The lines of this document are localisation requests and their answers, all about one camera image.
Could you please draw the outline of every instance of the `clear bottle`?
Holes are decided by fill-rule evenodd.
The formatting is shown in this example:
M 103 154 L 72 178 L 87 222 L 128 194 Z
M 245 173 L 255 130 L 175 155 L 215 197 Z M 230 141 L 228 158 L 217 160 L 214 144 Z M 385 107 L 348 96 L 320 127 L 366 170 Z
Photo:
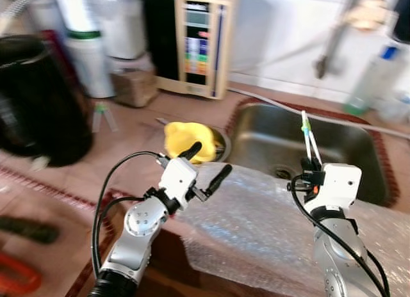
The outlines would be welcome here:
M 398 59 L 400 50 L 387 46 L 382 55 L 374 58 L 345 103 L 343 110 L 352 115 L 362 115 L 385 91 L 390 91 L 402 68 Z
M 104 40 L 89 0 L 57 0 L 68 29 L 65 45 L 86 93 L 93 98 L 115 95 Z
M 378 107 L 378 116 L 389 123 L 410 122 L 410 92 L 397 92 Z

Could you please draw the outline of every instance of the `white plastic bottle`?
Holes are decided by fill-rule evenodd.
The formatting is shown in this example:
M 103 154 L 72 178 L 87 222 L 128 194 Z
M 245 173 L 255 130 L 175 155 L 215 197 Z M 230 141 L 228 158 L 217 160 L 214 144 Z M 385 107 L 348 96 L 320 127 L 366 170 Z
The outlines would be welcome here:
M 398 92 L 380 103 L 379 118 L 389 123 L 410 122 L 410 91 Z
M 400 50 L 397 47 L 387 46 L 380 56 L 368 64 L 352 95 L 343 107 L 345 112 L 352 115 L 362 115 L 373 106 L 376 98 L 391 91 L 403 69 L 403 63 L 399 56 Z
M 68 28 L 65 45 L 90 97 L 115 96 L 104 40 L 88 0 L 57 0 Z
M 145 30 L 141 0 L 91 0 L 108 56 L 127 60 L 141 57 Z

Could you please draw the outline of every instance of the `yellow object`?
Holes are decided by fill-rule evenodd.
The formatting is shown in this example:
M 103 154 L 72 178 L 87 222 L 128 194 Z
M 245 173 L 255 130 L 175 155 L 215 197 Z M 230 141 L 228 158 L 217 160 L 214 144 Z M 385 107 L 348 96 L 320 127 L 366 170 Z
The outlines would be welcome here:
M 164 131 L 165 148 L 170 157 L 177 157 L 199 141 L 202 148 L 191 162 L 203 163 L 215 159 L 217 152 L 213 143 L 213 133 L 208 126 L 199 123 L 171 122 L 165 126 Z

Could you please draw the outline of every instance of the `wall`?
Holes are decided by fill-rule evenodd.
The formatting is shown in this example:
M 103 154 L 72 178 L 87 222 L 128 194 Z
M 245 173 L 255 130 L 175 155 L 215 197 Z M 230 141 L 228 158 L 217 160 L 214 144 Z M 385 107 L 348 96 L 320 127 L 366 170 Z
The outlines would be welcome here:
M 0 0 L 0 12 L 2 12 L 8 5 L 8 0 Z
M 349 29 L 338 49 L 332 74 L 315 78 L 313 64 L 324 51 L 329 28 L 345 0 L 240 0 L 231 68 L 242 69 L 306 44 L 308 50 L 254 70 L 231 72 L 233 81 L 288 93 L 343 102 L 369 60 L 389 42 L 385 32 Z M 396 0 L 387 0 L 394 6 Z M 410 64 L 395 89 L 410 89 Z

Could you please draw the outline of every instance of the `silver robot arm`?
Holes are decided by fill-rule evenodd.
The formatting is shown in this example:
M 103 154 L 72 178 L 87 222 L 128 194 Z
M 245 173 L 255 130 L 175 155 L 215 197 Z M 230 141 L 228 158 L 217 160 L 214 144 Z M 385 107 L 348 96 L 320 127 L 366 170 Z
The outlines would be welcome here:
M 189 159 L 200 149 L 196 143 L 175 159 L 162 159 L 165 171 L 159 189 L 149 189 L 146 199 L 127 211 L 122 234 L 102 264 L 89 297 L 133 297 L 149 263 L 151 244 L 169 216 L 186 209 L 193 197 L 207 200 L 229 175 L 232 166 L 225 165 L 208 189 L 196 188 L 198 169 Z
M 324 164 L 324 181 L 317 195 L 306 200 L 305 210 L 336 234 L 367 261 L 367 249 L 360 240 L 354 220 L 347 219 L 356 199 L 361 170 L 345 164 Z M 380 292 L 357 261 L 333 238 L 315 227 L 313 258 L 324 274 L 326 297 L 379 297 Z

